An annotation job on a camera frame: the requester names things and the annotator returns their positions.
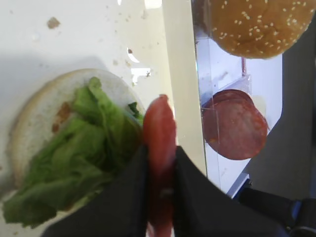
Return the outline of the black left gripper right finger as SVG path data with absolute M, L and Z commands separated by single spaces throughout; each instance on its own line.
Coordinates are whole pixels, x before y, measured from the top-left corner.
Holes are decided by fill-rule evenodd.
M 177 237 L 286 237 L 276 221 L 231 199 L 176 149 L 173 228 Z

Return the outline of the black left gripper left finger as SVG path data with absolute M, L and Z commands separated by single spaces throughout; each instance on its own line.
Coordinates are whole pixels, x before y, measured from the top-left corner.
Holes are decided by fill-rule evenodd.
M 147 148 L 87 205 L 47 227 L 44 237 L 144 237 L 147 229 Z

